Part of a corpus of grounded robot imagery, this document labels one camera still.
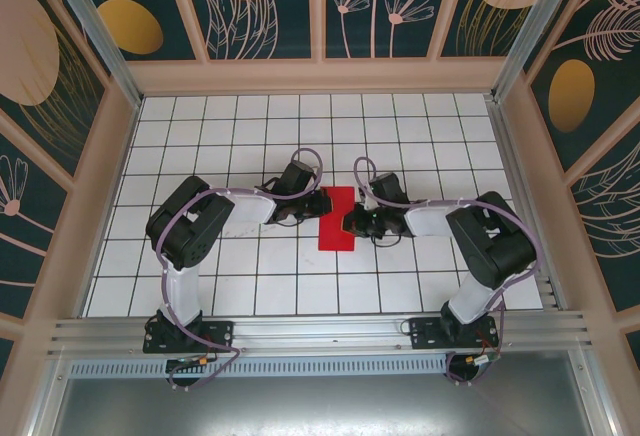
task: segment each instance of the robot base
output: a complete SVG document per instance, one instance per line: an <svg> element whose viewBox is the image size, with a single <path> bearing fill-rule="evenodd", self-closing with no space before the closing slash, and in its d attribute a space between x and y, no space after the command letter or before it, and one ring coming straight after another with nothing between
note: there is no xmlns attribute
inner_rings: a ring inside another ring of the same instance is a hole
<svg viewBox="0 0 640 436"><path fill-rule="evenodd" d="M452 340L442 329L441 318L412 318L408 320L413 349L471 349L482 348L482 337L492 346L498 346L496 322L483 316L471 324L461 326L460 334Z"/></svg>
<svg viewBox="0 0 640 436"><path fill-rule="evenodd" d="M142 352L145 354L204 354L209 348L204 344L192 340L169 321L162 311L158 310L156 321L149 321L145 325L144 344ZM231 346L233 342L232 321L204 321L202 312L186 328L203 339L212 343Z"/></svg>

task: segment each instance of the red block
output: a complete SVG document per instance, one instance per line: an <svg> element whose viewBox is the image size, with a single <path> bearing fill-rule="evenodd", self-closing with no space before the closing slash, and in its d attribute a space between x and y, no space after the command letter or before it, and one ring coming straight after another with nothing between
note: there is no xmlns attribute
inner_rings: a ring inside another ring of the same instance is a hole
<svg viewBox="0 0 640 436"><path fill-rule="evenodd" d="M356 237L342 229L342 220L353 211L356 200L355 188L352 186L337 186L326 188L333 211L320 218L318 234L319 251L353 251Z"/></svg>

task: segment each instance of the metal extrusion bar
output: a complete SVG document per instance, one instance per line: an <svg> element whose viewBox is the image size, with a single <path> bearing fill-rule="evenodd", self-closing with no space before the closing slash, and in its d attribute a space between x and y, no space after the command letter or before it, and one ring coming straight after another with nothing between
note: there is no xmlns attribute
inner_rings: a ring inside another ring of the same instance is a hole
<svg viewBox="0 0 640 436"><path fill-rule="evenodd" d="M244 356L256 357L415 354L409 337L400 329L403 322L415 316L234 318L233 344L242 349ZM498 314L493 316L499 321ZM163 358L142 352L145 321L144 318L62 320L53 332L49 358ZM582 313L578 311L507 311L503 340L503 351L507 352L585 349L591 345Z"/></svg>

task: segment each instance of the white grid mat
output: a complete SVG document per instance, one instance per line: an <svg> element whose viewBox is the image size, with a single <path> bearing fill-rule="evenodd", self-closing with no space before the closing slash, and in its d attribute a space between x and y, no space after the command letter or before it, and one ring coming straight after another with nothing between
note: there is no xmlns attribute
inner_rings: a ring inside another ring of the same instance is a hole
<svg viewBox="0 0 640 436"><path fill-rule="evenodd" d="M355 186L353 161L366 154L396 172L412 200L489 190L511 198L480 94L146 98L84 314L158 308L160 265L145 224L185 177L253 187L280 175L300 146L322 156L324 186ZM355 252L335 253L318 251L317 235L317 220L225 227L201 266L205 315L438 311L465 276L449 238L388 249L357 239ZM508 309L542 307L533 278L505 297Z"/></svg>

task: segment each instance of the black cable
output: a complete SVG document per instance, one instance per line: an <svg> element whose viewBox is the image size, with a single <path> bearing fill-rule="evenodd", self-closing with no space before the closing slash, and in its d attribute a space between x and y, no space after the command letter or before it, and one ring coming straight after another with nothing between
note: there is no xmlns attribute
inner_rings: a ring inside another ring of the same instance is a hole
<svg viewBox="0 0 640 436"><path fill-rule="evenodd" d="M371 236L371 242L373 243L373 245L376 248L381 248L381 249L393 248L394 246L397 246L398 244L400 244L401 240L402 240L402 236L400 234L398 234L398 240L394 241L393 244L378 244L378 243L376 243L376 241L377 241L376 237L375 236Z"/></svg>

